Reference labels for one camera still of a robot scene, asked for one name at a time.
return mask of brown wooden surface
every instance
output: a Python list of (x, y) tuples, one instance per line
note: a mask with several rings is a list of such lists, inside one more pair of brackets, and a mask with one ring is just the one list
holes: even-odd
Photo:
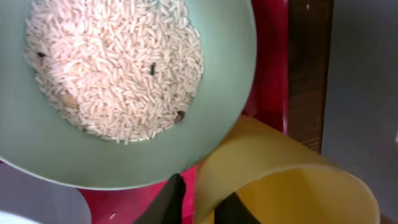
[(318, 152), (332, 11), (333, 0), (289, 1), (289, 135)]

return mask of brown seed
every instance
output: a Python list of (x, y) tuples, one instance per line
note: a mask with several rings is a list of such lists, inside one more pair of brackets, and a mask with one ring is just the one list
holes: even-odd
[(177, 124), (182, 119), (184, 119), (184, 117), (185, 117), (185, 112), (184, 111), (179, 111), (179, 112), (177, 112), (177, 117), (175, 118), (174, 122)]
[(73, 97), (72, 94), (66, 93), (64, 95), (60, 95), (61, 100), (65, 104), (65, 106), (73, 109), (78, 109), (79, 104), (77, 103), (77, 100)]

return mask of red surface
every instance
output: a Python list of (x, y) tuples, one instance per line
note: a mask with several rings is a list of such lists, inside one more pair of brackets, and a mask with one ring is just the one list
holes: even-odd
[[(252, 0), (252, 5), (257, 27), (257, 67), (252, 92), (243, 113), (287, 134), (287, 0)], [(193, 167), (183, 173), (187, 183), (183, 224), (192, 223), (195, 169)], [(80, 192), (90, 206), (93, 224), (127, 224), (147, 208), (163, 185)]]

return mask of gray floor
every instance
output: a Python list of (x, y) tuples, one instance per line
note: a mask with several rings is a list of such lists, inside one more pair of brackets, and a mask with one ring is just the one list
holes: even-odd
[(398, 1), (335, 0), (322, 154), (398, 221)]

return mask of white rice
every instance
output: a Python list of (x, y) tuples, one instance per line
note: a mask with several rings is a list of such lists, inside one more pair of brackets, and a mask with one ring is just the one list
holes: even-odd
[(33, 1), (26, 33), (25, 57), (48, 103), (105, 140), (127, 144), (171, 128), (203, 74), (184, 0)]

